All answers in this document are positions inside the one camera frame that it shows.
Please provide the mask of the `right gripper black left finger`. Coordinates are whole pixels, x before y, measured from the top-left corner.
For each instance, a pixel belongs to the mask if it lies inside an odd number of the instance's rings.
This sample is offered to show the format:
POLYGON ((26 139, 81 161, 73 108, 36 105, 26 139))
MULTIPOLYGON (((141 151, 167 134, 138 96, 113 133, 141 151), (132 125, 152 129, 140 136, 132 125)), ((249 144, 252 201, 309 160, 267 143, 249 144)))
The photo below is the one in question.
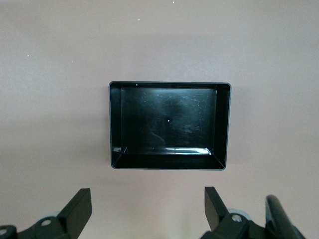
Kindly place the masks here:
POLYGON ((80 189, 56 215, 40 219, 18 232, 13 225, 2 225, 2 239, 77 239, 92 215, 91 190, 80 189))

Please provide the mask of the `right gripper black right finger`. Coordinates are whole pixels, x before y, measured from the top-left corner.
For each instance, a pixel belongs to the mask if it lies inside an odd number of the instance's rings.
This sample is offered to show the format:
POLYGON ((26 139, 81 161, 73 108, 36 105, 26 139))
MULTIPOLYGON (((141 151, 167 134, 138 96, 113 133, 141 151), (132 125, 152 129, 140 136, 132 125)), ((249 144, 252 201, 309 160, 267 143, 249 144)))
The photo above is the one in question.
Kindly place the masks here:
POLYGON ((265 228, 254 223, 247 213, 228 209, 215 187, 205 187, 204 208, 210 231, 201 236, 203 239, 267 238, 265 228))

